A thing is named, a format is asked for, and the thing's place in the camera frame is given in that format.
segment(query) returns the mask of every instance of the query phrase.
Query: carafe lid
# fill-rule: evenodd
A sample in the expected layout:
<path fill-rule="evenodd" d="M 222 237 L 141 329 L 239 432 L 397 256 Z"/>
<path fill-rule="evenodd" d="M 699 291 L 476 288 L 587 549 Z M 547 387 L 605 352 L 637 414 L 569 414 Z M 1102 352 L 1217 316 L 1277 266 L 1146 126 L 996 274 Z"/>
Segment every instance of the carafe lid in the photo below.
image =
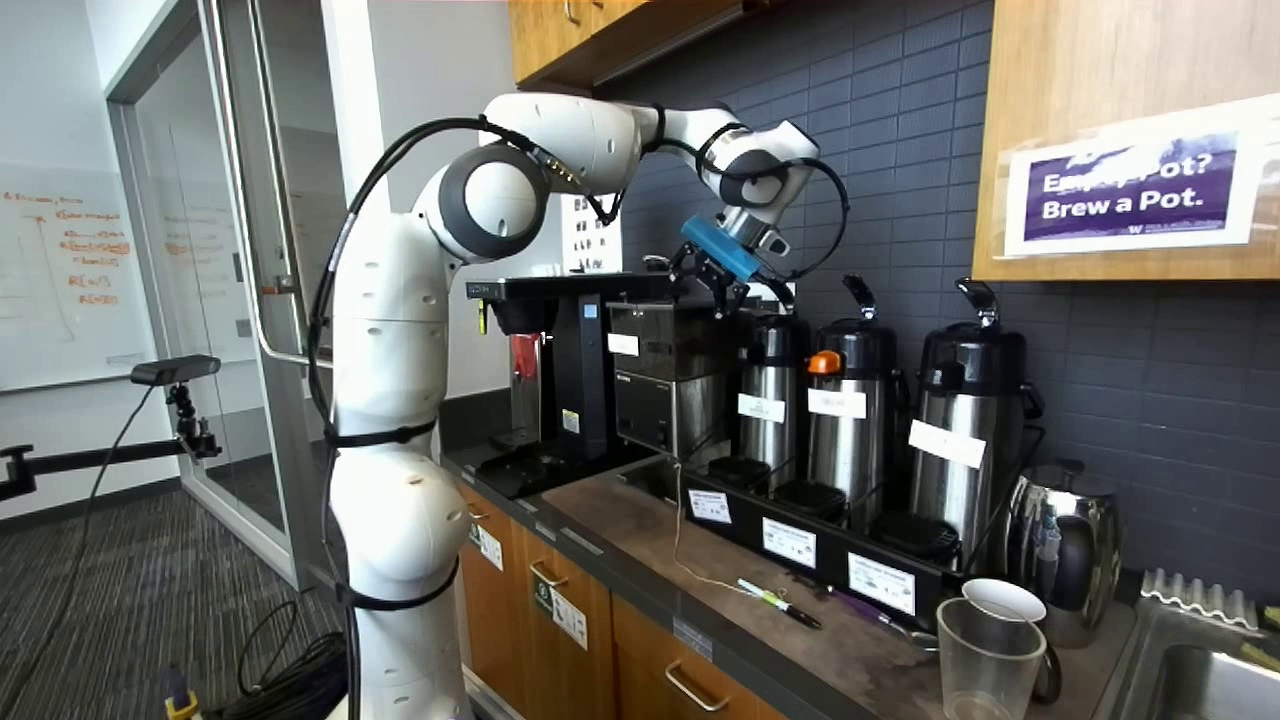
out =
<path fill-rule="evenodd" d="M 844 274 L 844 288 L 860 316 L 824 329 L 820 349 L 841 354 L 841 369 L 824 376 L 881 378 L 898 369 L 898 335 L 875 323 L 875 295 L 860 274 Z"/>

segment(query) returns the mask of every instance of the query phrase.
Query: countertop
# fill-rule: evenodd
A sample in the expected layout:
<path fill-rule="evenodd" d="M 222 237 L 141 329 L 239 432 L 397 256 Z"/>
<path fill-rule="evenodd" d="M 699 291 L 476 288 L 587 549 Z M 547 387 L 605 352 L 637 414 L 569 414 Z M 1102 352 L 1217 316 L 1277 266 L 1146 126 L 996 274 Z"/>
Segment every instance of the countertop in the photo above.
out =
<path fill-rule="evenodd" d="M 474 445 L 443 459 L 515 522 L 541 533 L 611 597 L 755 687 L 783 716 L 946 716 L 940 665 L 934 652 L 875 622 L 849 597 L 802 582 L 781 562 L 684 520 L 674 505 L 643 492 L 637 470 L 652 470 L 652 464 L 663 459 L 573 481 L 534 501 L 506 501 L 476 483 L 476 464 L 495 451 L 500 445 Z M 731 587 L 740 576 L 813 612 L 820 626 L 805 626 L 740 597 Z M 1094 645 L 1061 648 L 1063 691 L 1055 703 L 1033 703 L 1033 716 L 1096 716 L 1128 622 L 1132 608 L 1112 605 Z"/>

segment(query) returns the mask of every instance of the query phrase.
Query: sink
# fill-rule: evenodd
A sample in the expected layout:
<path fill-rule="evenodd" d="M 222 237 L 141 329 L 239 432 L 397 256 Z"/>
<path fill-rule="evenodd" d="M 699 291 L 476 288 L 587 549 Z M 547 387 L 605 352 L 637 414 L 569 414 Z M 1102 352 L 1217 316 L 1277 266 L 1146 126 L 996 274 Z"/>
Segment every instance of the sink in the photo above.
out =
<path fill-rule="evenodd" d="M 1246 634 L 1139 605 L 1106 720 L 1235 720 L 1280 708 L 1280 672 L 1235 659 Z"/>
<path fill-rule="evenodd" d="M 1270 716 L 1280 708 L 1280 672 L 1246 665 L 1204 645 L 1164 648 L 1154 716 Z"/>

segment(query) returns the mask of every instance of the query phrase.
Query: gray carpet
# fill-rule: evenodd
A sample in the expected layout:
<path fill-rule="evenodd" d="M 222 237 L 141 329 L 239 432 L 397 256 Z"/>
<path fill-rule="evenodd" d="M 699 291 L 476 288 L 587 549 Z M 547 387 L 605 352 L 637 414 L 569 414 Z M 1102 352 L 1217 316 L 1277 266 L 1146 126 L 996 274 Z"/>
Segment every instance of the gray carpet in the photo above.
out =
<path fill-rule="evenodd" d="M 182 483 L 163 483 L 98 505 L 77 597 L 31 665 L 72 581 L 82 520 L 47 511 L 0 522 L 0 716 L 28 669 L 14 720 L 163 716 L 169 669 L 214 708 L 239 696 L 243 640 L 282 599 L 299 599 L 282 665 L 346 622 L 332 597 L 296 597 Z M 258 634 L 249 683 L 282 634 L 284 612 Z"/>

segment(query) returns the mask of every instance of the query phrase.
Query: whiteboard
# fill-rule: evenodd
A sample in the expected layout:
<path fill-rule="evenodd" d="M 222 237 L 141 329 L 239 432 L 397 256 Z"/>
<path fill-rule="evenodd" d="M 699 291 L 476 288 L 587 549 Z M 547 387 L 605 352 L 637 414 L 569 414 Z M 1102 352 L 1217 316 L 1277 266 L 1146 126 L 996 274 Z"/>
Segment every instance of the whiteboard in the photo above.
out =
<path fill-rule="evenodd" d="M 152 354 L 117 170 L 0 168 L 0 393 L 129 376 Z"/>

